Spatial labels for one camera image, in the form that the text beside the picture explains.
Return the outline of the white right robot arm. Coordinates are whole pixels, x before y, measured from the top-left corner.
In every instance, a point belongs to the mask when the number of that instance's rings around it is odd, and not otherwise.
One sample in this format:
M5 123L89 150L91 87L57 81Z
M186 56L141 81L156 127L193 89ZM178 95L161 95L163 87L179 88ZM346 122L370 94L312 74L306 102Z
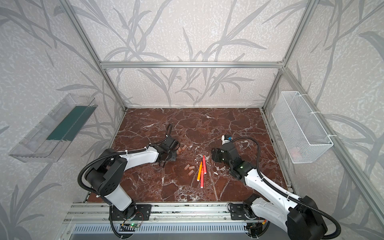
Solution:
M244 201L251 219L268 220L292 240L320 240L326 235L328 227L310 197L300 198L271 182L257 171L256 165L242 160L234 143L213 148L211 153L214 162L228 165L231 176L257 191Z

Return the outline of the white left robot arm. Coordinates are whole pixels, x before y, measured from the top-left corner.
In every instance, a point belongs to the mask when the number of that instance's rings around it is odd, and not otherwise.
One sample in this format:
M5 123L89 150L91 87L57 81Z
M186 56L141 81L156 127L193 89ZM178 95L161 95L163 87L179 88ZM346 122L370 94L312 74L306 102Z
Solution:
M161 165L175 161L179 147L176 139L166 136L164 140L138 150L117 152L107 149L83 167L78 175L78 184L120 212L130 210L135 207L134 201L120 185L124 172L144 164Z

